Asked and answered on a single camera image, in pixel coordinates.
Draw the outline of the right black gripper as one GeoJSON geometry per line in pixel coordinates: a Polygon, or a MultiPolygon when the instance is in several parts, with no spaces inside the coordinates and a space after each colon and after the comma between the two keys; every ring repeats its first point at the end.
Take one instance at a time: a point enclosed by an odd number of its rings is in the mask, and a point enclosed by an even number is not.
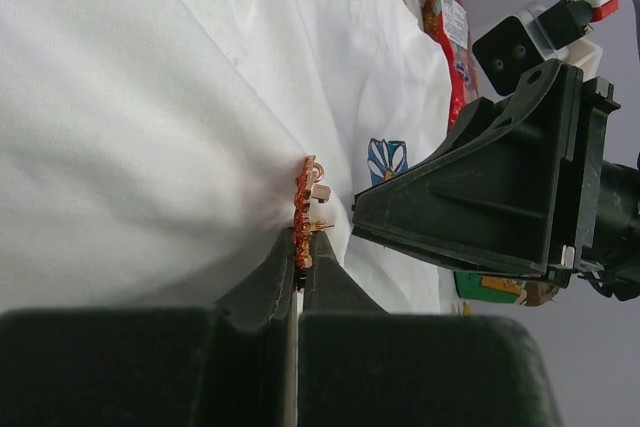
{"type": "Polygon", "coordinates": [[[623,168],[603,160],[613,95],[558,60],[531,69],[510,97],[465,106],[427,159],[359,193],[354,235],[452,270],[560,267],[612,286],[623,262],[623,168]]]}

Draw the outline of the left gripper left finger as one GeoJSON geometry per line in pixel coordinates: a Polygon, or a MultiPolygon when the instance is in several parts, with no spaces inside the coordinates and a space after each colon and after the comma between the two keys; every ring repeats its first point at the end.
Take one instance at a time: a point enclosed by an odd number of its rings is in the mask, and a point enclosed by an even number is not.
{"type": "Polygon", "coordinates": [[[282,231],[209,307],[27,309],[1,318],[5,426],[291,426],[294,255],[282,231]]]}

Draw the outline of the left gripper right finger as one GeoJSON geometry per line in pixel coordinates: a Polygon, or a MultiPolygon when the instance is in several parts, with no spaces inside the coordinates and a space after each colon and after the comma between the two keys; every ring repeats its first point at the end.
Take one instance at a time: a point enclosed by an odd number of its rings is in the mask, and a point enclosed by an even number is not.
{"type": "Polygon", "coordinates": [[[390,314],[311,242],[298,324],[301,426],[556,426],[536,342],[503,317],[390,314]]]}

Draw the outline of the red maple leaf brooch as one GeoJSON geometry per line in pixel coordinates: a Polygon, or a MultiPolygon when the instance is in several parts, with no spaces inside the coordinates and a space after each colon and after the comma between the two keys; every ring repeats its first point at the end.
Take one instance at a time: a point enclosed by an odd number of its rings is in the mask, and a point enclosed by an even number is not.
{"type": "Polygon", "coordinates": [[[333,227],[333,224],[327,224],[323,219],[315,220],[311,216],[312,203],[324,204],[330,200],[332,194],[331,188],[322,183],[324,176],[324,167],[316,161],[316,156],[308,155],[304,158],[302,170],[295,180],[292,242],[294,245],[295,287],[299,293],[304,292],[308,274],[314,265],[313,236],[333,227]]]}

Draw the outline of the white t-shirt daisy print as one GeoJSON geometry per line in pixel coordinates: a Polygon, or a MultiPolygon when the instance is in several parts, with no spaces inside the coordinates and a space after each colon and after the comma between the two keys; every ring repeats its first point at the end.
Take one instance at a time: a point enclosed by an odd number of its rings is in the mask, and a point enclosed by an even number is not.
{"type": "Polygon", "coordinates": [[[324,167],[339,263],[384,309],[450,272],[355,238],[354,196],[443,141],[420,0],[1,0],[1,307],[207,304],[324,167]]]}

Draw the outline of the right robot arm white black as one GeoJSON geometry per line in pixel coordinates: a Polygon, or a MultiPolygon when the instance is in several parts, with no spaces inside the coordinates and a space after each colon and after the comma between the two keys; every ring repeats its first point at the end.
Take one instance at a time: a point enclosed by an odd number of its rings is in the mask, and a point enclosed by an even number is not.
{"type": "Polygon", "coordinates": [[[606,79],[549,60],[465,106],[427,159],[359,193],[357,237],[454,271],[639,294],[639,173],[607,162],[606,79]]]}

